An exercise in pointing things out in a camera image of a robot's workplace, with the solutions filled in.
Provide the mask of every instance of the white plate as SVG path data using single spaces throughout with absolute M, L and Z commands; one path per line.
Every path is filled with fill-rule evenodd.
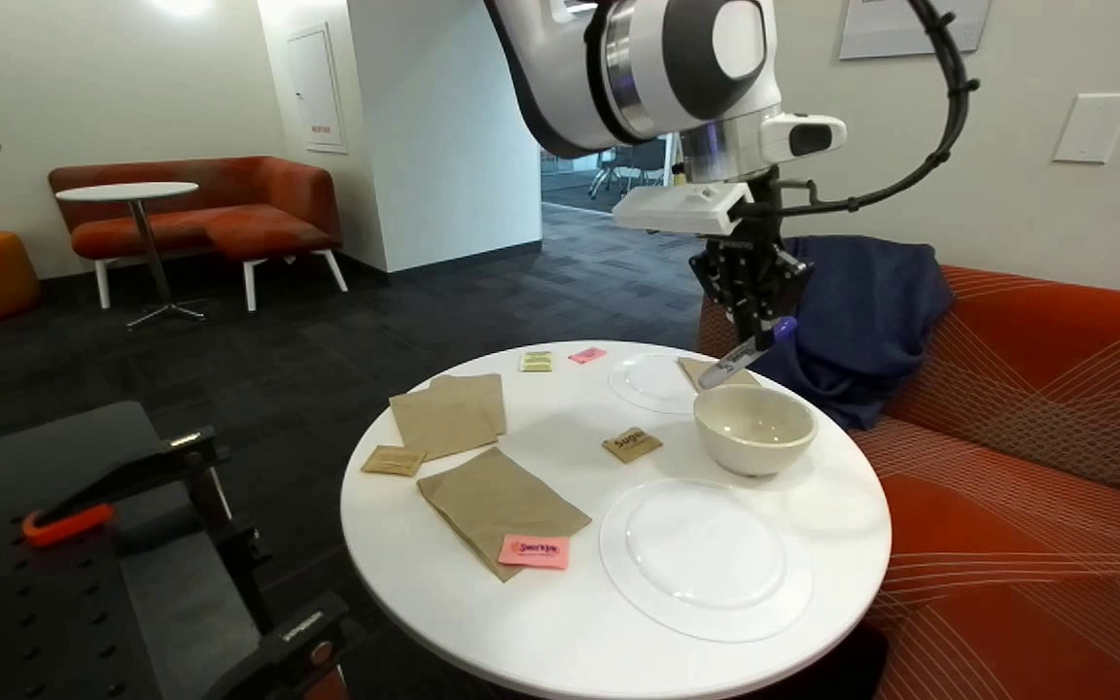
M 758 641 L 808 601 L 799 543 L 718 485 L 641 481 L 597 522 L 615 591 L 678 632 Z
M 692 415 L 692 385 L 670 356 L 620 356 L 608 376 L 609 396 L 652 415 Z

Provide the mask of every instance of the floor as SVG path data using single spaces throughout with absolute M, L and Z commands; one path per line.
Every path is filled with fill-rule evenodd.
M 0 433 L 125 396 L 164 434 L 208 424 L 228 446 L 228 503 L 270 547 L 261 568 L 268 606 L 287 613 L 342 591 L 369 630 L 351 674 L 357 695 L 504 695 L 410 647 L 357 587 L 337 531 L 344 460 L 394 393 L 488 351 L 549 338 L 692 346 L 692 251 L 696 237 L 627 232 L 608 215 L 544 206 L 539 246 L 388 280 L 344 266 L 351 294 L 322 260 L 268 266 L 255 316 L 241 308 L 233 266 L 169 260 L 169 289 L 208 320 L 141 330 L 125 320 L 150 302 L 145 267 L 112 271 L 118 311 L 97 311 L 90 276 L 50 280 L 33 311 L 0 324 Z M 840 683 L 880 670 L 876 652 L 876 641 L 856 649 Z

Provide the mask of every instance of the small cardboard square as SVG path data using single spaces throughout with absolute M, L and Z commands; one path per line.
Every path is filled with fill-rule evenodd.
M 701 356 L 678 356 L 681 372 L 689 376 L 689 385 L 701 393 L 701 376 L 714 365 L 714 360 L 701 360 Z M 740 369 L 735 376 L 725 376 L 722 385 L 758 385 L 751 369 Z
M 523 352 L 523 372 L 552 372 L 552 352 L 549 351 L 530 351 Z
M 487 376 L 435 376 L 430 387 L 401 393 L 388 400 L 401 439 L 430 460 L 488 446 L 504 434 L 500 381 Z
M 648 434 L 648 433 L 639 433 L 639 429 L 628 429 L 628 433 L 620 433 L 615 439 L 604 439 L 604 451 L 609 451 L 617 463 L 632 463 L 632 460 L 641 460 L 641 454 L 648 454 L 658 446 L 665 446 L 665 444 L 658 434 Z
M 416 472 L 429 463 L 429 451 L 408 451 L 381 444 L 372 454 L 361 463 L 365 476 L 394 476 L 394 478 L 416 478 Z
M 499 579 L 517 575 L 517 568 L 499 565 L 504 535 L 573 535 L 589 525 L 584 509 L 499 446 L 453 472 L 420 478 L 416 490 Z

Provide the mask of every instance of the orange couch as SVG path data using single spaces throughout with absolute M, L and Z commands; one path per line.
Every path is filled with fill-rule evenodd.
M 238 157 L 238 159 L 164 159 L 164 162 L 83 162 L 53 166 L 50 189 L 99 184 L 188 179 L 193 193 L 149 203 L 158 251 L 213 247 L 241 266 L 245 308 L 255 311 L 254 267 L 268 256 L 317 251 L 344 293 L 333 260 L 337 209 L 322 166 Z M 110 308 L 105 267 L 136 260 L 141 237 L 125 203 L 58 203 L 79 256 L 93 260 L 97 301 Z
M 880 695 L 1120 695 L 1120 293 L 946 280 L 924 365 L 856 434 L 895 517 Z M 725 341 L 707 302 L 701 346 Z

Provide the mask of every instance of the light switch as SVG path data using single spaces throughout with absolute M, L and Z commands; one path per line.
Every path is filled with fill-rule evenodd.
M 1052 159 L 1109 162 L 1116 140 L 1120 140 L 1120 92 L 1078 92 Z

